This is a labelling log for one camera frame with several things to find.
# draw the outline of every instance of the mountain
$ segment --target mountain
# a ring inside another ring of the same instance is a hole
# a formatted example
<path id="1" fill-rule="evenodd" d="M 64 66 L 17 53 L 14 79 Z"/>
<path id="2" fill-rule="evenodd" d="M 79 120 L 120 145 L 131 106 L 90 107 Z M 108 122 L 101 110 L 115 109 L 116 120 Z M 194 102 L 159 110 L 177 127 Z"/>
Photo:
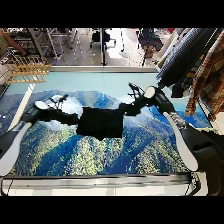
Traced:
<path id="1" fill-rule="evenodd" d="M 27 108 L 36 100 L 46 101 L 53 95 L 66 93 L 33 93 Z M 74 107 L 117 108 L 121 102 L 97 91 L 67 94 Z M 10 100 L 17 105 L 21 96 L 12 95 Z M 5 107 L 7 113 L 12 113 L 11 108 L 10 105 Z M 70 176 L 184 172 L 186 167 L 177 152 L 174 132 L 167 119 L 157 114 L 156 108 L 151 107 L 149 111 L 144 107 L 136 117 L 124 118 L 122 139 L 105 138 L 102 141 L 77 135 L 74 125 L 39 121 L 24 136 L 13 173 L 23 176 Z M 189 119 L 194 126 L 205 127 L 208 123 L 203 113 Z"/>

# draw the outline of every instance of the plaid shirt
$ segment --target plaid shirt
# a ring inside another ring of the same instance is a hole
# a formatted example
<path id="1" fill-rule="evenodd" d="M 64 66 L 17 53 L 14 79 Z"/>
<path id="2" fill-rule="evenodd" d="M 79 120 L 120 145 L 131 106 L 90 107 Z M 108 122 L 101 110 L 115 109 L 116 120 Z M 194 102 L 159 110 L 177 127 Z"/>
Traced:
<path id="1" fill-rule="evenodd" d="M 187 116 L 195 114 L 199 97 L 210 110 L 209 120 L 214 121 L 216 115 L 224 111 L 224 31 L 210 48 L 196 73 L 186 108 Z"/>

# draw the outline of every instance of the handlebar grip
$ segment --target handlebar grip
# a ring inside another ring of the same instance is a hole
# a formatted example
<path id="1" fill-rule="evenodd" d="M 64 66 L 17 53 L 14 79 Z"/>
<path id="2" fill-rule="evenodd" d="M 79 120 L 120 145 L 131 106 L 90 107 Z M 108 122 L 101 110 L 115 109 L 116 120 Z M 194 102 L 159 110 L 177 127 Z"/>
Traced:
<path id="1" fill-rule="evenodd" d="M 20 121 L 13 129 L 0 136 L 0 176 L 13 168 L 20 151 L 20 143 L 32 123 Z"/>

